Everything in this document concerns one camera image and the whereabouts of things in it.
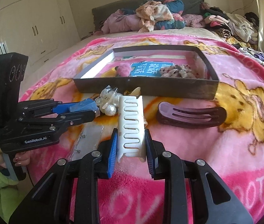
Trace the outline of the white plastic hair claw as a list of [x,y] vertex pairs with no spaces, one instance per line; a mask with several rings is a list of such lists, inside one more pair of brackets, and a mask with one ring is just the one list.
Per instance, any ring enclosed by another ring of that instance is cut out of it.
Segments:
[[121,96],[118,112],[117,161],[122,157],[146,161],[145,125],[142,96]]

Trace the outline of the dark green headboard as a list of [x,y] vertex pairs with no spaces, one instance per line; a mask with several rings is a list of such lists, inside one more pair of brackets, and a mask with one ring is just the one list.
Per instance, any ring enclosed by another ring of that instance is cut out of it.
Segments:
[[[105,20],[118,9],[135,10],[149,0],[119,0],[92,9],[95,31],[102,28]],[[201,14],[201,3],[204,0],[181,0],[184,3],[184,14]]]

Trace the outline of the shallow dark cardboard box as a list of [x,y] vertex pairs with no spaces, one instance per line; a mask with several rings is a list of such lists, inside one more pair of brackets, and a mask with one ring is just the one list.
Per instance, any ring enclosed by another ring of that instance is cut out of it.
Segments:
[[139,87],[145,96],[212,100],[219,77],[195,46],[150,45],[110,49],[74,83],[82,93],[99,93],[109,85],[120,93]]

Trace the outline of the pearl translucent hair claw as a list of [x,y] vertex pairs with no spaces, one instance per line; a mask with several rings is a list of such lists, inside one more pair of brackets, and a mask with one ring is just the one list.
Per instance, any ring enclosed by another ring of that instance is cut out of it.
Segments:
[[112,88],[108,85],[95,99],[95,103],[103,114],[114,116],[118,113],[119,99],[121,96],[122,94],[118,92],[118,88]]

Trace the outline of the pile of folded bedding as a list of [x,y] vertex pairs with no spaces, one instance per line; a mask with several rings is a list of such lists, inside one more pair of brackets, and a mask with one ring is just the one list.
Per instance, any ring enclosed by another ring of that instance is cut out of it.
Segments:
[[181,0],[149,0],[135,10],[118,9],[103,23],[103,34],[129,31],[183,29],[186,26],[184,3]]

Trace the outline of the pile of clothes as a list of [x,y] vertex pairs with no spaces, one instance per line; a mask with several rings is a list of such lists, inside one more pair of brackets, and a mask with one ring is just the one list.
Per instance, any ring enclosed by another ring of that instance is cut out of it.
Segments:
[[243,16],[227,13],[208,3],[201,3],[204,27],[234,46],[240,53],[256,60],[264,67],[264,53],[258,48],[259,17],[254,12]]

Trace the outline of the cream built-in wardrobe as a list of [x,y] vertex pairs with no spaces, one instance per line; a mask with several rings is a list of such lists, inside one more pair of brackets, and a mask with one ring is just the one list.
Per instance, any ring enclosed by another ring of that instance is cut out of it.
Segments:
[[28,56],[26,71],[79,41],[69,0],[0,0],[0,54]]

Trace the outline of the beige spiral hair clip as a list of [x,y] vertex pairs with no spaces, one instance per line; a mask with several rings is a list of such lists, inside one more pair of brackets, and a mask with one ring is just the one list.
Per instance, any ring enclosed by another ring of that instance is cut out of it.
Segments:
[[137,88],[135,88],[132,91],[125,91],[124,95],[125,96],[136,96],[136,97],[139,97],[141,95],[141,88],[137,87]]

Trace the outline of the clear earring stud packet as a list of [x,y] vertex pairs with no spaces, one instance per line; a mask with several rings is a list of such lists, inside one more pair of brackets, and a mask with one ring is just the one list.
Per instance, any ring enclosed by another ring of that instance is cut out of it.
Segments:
[[104,127],[93,123],[87,123],[78,135],[70,153],[68,161],[82,159],[86,154],[98,148]]

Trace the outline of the blue printed card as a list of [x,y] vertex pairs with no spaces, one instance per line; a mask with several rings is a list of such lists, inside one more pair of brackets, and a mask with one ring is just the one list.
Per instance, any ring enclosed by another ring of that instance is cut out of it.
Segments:
[[174,65],[173,62],[144,61],[131,64],[130,76],[160,77],[159,70]]

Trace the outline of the sheer glitter bow clip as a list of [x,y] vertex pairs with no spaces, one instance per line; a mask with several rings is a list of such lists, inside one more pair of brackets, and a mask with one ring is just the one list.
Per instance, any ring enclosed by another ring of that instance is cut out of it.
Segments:
[[170,78],[198,78],[198,73],[188,64],[183,65],[172,65],[168,67],[163,67],[159,70],[161,77]]

